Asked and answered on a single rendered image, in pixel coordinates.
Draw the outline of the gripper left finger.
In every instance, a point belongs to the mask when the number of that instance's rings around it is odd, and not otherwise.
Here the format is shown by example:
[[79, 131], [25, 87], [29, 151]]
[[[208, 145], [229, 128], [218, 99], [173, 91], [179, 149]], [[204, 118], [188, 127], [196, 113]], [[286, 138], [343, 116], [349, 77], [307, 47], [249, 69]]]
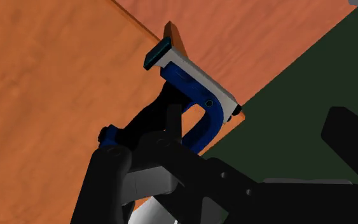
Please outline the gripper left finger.
[[202, 218], [209, 219], [207, 199], [228, 212], [224, 224], [239, 221], [256, 182], [220, 159], [204, 159], [191, 152], [180, 138], [181, 106], [171, 104], [166, 129], [144, 134], [135, 151], [123, 146], [95, 150], [70, 224], [128, 224], [123, 219], [121, 195], [132, 155], [162, 166], [180, 182], [171, 195], [158, 195], [179, 223], [201, 224]]

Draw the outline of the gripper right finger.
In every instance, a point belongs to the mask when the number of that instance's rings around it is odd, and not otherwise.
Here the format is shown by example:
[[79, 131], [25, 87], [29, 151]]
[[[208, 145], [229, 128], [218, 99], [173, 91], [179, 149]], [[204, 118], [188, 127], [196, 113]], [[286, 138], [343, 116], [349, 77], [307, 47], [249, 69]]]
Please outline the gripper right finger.
[[343, 106], [329, 108], [320, 137], [358, 176], [358, 115]]

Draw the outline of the orange wooden table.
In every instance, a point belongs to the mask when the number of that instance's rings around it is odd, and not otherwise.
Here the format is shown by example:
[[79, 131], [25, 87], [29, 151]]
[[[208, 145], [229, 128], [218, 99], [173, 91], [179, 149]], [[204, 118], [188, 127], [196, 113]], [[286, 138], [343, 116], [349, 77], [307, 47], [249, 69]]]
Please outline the orange wooden table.
[[238, 0], [0, 0], [0, 224], [69, 224], [99, 130], [159, 93], [145, 54], [173, 21], [203, 70]]

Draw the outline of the blue and white clamp tool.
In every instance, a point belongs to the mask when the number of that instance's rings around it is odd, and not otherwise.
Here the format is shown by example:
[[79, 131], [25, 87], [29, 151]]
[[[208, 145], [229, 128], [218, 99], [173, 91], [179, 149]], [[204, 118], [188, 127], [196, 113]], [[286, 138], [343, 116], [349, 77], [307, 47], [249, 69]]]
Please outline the blue and white clamp tool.
[[100, 148], [120, 144], [134, 150], [143, 134], [165, 130], [169, 105], [181, 105], [184, 113], [197, 104], [205, 113], [182, 138], [182, 144], [197, 154], [216, 137], [224, 123], [241, 112], [234, 96], [174, 47], [170, 37], [163, 38], [146, 54], [144, 69], [155, 66], [165, 80], [158, 97], [125, 128], [103, 127], [98, 136]]

